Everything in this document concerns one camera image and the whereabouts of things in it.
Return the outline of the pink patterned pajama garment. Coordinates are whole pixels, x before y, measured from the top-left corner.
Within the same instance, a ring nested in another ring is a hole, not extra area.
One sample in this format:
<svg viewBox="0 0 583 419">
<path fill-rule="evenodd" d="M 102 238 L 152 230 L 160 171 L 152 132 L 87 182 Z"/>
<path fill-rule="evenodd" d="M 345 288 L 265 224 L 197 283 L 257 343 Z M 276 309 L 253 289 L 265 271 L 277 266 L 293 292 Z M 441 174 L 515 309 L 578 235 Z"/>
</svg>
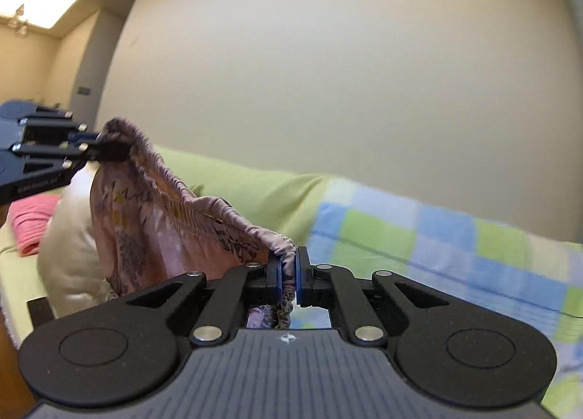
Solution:
<svg viewBox="0 0 583 419">
<path fill-rule="evenodd" d="M 102 161 L 94 176 L 90 207 L 104 277 L 114 295 L 129 295 L 186 272 L 211 280 L 229 269 L 271 257 L 282 270 L 275 302 L 251 310 L 251 328 L 290 326 L 297 248 L 290 238 L 251 224 L 226 200 L 198 196 L 166 165 L 133 123 L 105 123 L 102 143 L 128 146 L 122 161 Z"/>
</svg>

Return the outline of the pink knitted cloth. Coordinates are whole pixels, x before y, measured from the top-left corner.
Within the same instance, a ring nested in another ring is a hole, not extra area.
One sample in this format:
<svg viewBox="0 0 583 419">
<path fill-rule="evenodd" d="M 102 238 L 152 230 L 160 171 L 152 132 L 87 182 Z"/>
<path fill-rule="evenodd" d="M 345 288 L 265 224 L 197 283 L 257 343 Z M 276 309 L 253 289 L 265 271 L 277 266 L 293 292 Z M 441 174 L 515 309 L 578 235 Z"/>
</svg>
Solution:
<svg viewBox="0 0 583 419">
<path fill-rule="evenodd" d="M 8 222 L 21 257 L 39 252 L 40 241 L 60 200 L 57 194 L 39 194 L 14 202 L 8 211 Z"/>
</svg>

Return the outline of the cream satin pillow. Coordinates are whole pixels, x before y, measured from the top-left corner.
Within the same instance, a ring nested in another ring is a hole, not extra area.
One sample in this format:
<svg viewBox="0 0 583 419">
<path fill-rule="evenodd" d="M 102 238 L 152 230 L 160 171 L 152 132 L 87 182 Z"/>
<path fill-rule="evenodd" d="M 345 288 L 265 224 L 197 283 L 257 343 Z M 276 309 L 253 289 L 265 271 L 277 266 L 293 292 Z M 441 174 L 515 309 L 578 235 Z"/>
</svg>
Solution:
<svg viewBox="0 0 583 419">
<path fill-rule="evenodd" d="M 90 162 L 63 189 L 39 245 L 38 272 L 55 316 L 115 297 L 99 260 L 90 193 L 99 168 Z"/>
</svg>

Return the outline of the plaid blue green sheet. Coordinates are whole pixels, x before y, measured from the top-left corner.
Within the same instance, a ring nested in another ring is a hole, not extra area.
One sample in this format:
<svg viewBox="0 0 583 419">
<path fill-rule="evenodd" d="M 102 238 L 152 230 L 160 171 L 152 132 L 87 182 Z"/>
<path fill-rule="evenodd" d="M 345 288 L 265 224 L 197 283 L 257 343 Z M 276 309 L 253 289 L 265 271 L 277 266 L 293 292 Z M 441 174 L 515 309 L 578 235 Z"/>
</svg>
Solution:
<svg viewBox="0 0 583 419">
<path fill-rule="evenodd" d="M 358 278 L 390 270 L 515 317 L 553 342 L 557 372 L 544 406 L 582 415 L 582 247 L 350 179 L 301 176 L 290 237 L 314 264 Z"/>
</svg>

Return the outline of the ceiling pendant lamp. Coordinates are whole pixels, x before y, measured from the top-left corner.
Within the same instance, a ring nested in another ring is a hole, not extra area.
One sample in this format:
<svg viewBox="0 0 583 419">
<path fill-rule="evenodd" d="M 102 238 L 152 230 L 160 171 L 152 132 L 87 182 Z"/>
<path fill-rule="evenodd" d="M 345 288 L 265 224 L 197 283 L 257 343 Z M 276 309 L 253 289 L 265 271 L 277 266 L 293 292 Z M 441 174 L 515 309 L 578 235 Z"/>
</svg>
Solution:
<svg viewBox="0 0 583 419">
<path fill-rule="evenodd" d="M 3 0 L 6 7 L 9 4 L 19 4 L 8 20 L 7 26 L 13 29 L 19 38 L 27 38 L 29 35 L 29 17 L 32 9 L 36 6 L 36 0 Z"/>
</svg>

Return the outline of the light green sofa cover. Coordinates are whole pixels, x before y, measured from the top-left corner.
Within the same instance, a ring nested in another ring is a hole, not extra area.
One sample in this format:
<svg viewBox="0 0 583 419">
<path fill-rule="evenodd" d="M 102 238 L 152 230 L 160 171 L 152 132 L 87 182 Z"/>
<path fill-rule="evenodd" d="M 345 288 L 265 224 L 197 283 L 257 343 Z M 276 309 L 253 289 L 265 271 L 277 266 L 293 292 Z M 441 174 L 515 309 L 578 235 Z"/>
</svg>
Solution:
<svg viewBox="0 0 583 419">
<path fill-rule="evenodd" d="M 296 244 L 307 240 L 331 178 L 324 174 L 248 168 L 158 146 L 165 164 L 198 196 L 228 201 L 253 224 L 279 232 Z M 39 253 L 21 257 L 10 225 L 1 229 L 1 309 L 13 345 L 32 332 L 28 303 L 46 298 Z"/>
</svg>

